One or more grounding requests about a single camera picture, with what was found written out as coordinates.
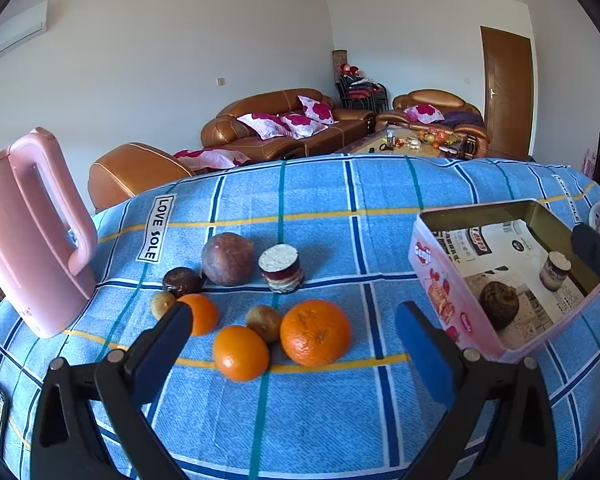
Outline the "large orange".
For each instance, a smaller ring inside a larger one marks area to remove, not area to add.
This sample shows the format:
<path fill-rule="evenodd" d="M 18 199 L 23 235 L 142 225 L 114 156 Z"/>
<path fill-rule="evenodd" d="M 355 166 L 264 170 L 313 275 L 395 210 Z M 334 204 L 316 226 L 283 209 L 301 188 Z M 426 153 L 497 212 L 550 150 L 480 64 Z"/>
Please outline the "large orange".
<path fill-rule="evenodd" d="M 279 331 L 286 355 L 305 367 L 335 363 L 350 348 L 349 318 L 330 301 L 310 299 L 296 304 L 283 317 Z"/>

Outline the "small brown kiwi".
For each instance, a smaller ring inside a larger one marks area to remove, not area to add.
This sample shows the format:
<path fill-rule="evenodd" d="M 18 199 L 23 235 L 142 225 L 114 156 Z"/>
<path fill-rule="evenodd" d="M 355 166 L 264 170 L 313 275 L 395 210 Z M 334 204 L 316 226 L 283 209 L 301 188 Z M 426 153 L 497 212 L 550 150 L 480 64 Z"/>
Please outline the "small brown kiwi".
<path fill-rule="evenodd" d="M 155 292 L 150 300 L 151 314 L 159 321 L 169 311 L 170 307 L 175 304 L 175 301 L 176 298 L 170 292 L 166 292 L 165 290 Z"/>

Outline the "stacked dark chairs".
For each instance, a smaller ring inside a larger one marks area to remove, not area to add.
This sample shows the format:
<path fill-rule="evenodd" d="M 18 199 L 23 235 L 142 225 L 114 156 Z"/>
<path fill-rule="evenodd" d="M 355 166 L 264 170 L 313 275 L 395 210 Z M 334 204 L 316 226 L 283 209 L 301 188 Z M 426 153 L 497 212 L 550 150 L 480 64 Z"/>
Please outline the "stacked dark chairs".
<path fill-rule="evenodd" d="M 389 109 L 388 92 L 382 84 L 341 75 L 336 80 L 336 89 L 346 110 L 370 110 L 379 114 Z"/>

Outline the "large purple passion fruit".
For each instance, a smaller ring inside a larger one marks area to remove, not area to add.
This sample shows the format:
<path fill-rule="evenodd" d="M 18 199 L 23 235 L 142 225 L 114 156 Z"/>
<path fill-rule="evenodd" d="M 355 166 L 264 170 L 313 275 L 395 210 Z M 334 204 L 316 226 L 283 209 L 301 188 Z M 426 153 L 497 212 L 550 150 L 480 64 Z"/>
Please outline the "large purple passion fruit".
<path fill-rule="evenodd" d="M 215 285 L 246 284 L 253 269 L 254 245 L 241 235 L 226 232 L 212 236 L 202 248 L 202 272 Z"/>

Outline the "small dark passion fruit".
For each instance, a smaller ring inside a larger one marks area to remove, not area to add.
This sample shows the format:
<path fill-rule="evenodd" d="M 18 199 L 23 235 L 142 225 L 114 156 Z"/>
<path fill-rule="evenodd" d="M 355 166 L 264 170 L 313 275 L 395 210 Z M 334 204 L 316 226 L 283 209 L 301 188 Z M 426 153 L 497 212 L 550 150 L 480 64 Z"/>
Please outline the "small dark passion fruit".
<path fill-rule="evenodd" d="M 162 288 L 175 298 L 199 294 L 202 289 L 202 279 L 193 269 L 177 266 L 163 275 Z"/>

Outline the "sugarcane piece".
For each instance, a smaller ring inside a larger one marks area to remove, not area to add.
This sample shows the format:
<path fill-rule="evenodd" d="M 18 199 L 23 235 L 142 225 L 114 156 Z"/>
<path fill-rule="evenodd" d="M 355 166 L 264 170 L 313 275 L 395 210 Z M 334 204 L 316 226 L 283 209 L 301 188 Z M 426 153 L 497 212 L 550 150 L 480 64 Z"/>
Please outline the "sugarcane piece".
<path fill-rule="evenodd" d="M 557 292 L 562 287 L 571 270 L 571 261 L 561 252 L 553 250 L 547 254 L 539 277 L 541 283 L 551 292 Z"/>
<path fill-rule="evenodd" d="M 268 287 L 276 294 L 290 294 L 303 282 L 299 252 L 294 246 L 276 244 L 260 255 L 258 267 Z"/>

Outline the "white wall air conditioner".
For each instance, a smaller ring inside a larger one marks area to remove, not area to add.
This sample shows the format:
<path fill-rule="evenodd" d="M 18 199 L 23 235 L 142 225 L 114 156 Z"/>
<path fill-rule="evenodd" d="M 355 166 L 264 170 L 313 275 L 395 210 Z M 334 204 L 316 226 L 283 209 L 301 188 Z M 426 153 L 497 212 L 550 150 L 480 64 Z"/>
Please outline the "white wall air conditioner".
<path fill-rule="evenodd" d="M 0 58 L 47 30 L 48 1 L 27 9 L 0 25 Z"/>

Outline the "brown wooden door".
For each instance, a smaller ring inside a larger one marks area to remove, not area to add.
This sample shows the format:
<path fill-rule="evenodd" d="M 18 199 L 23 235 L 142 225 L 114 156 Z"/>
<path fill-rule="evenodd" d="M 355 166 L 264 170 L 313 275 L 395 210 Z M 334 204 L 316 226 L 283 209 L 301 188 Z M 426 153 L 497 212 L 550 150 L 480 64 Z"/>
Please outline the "brown wooden door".
<path fill-rule="evenodd" d="M 481 26 L 484 61 L 484 119 L 489 154 L 525 160 L 532 133 L 534 80 L 531 41 Z"/>

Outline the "wrinkled dark brown fruit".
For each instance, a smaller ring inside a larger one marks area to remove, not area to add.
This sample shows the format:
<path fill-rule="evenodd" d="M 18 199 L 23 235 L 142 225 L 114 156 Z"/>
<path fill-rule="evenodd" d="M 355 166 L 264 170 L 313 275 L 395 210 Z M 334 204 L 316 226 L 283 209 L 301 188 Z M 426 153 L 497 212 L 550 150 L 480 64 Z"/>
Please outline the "wrinkled dark brown fruit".
<path fill-rule="evenodd" d="M 483 287 L 479 304 L 494 330 L 504 330 L 519 312 L 516 288 L 501 282 L 490 282 Z"/>

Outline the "pink electric kettle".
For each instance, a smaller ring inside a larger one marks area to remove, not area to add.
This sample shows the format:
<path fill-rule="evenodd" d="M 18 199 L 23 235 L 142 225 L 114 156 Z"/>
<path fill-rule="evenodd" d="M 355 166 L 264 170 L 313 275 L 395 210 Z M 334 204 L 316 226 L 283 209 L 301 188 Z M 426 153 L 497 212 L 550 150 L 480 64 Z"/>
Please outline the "pink electric kettle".
<path fill-rule="evenodd" d="M 36 336 L 61 333 L 83 311 L 96 248 L 55 136 L 35 128 L 0 151 L 0 286 Z"/>

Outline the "floral pillow middle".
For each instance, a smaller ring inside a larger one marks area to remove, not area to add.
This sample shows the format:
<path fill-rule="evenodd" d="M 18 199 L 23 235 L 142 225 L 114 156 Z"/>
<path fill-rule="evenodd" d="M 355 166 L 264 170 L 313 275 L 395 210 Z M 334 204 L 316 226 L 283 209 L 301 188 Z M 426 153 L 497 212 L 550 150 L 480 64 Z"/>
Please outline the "floral pillow middle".
<path fill-rule="evenodd" d="M 286 127 L 286 136 L 296 140 L 309 139 L 328 129 L 328 125 L 322 125 L 302 114 L 283 115 L 280 116 L 280 121 Z"/>

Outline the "floral pillow left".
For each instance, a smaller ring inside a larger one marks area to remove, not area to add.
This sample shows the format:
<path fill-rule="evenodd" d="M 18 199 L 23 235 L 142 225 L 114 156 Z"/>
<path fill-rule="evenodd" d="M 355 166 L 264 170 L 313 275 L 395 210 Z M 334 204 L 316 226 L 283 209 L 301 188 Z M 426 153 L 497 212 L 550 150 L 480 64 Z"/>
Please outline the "floral pillow left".
<path fill-rule="evenodd" d="M 261 140 L 286 136 L 286 127 L 276 115 L 248 113 L 239 116 L 237 120 L 254 130 Z"/>

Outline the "wooden coffee table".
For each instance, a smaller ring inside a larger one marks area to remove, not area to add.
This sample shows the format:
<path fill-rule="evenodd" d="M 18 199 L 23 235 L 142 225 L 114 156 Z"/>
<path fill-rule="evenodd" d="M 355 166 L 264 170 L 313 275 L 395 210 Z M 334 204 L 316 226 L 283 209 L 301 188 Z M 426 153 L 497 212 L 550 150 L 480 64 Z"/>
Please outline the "wooden coffee table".
<path fill-rule="evenodd" d="M 407 128 L 389 127 L 339 150 L 340 154 L 405 155 L 429 158 L 460 158 L 460 144 L 444 146 L 427 143 Z"/>

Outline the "brown leather three-seat sofa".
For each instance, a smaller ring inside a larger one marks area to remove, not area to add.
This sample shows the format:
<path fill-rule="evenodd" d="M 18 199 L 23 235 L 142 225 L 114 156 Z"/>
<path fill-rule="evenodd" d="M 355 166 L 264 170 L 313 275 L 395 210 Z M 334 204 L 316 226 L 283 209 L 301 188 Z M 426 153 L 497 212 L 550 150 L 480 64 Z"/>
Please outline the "brown leather three-seat sofa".
<path fill-rule="evenodd" d="M 375 128 L 371 110 L 346 110 L 310 88 L 247 96 L 228 104 L 200 133 L 204 148 L 246 155 L 252 162 L 328 155 Z"/>

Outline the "floral pillow right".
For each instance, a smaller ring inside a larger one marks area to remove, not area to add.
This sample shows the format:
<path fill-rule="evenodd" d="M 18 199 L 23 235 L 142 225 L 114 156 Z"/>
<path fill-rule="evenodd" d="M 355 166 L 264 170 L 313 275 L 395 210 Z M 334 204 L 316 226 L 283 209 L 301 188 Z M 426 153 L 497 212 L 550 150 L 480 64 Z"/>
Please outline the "floral pillow right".
<path fill-rule="evenodd" d="M 308 96 L 298 96 L 298 100 L 302 105 L 303 114 L 307 118 L 328 126 L 336 122 L 332 116 L 332 109 L 325 102 L 314 100 Z"/>

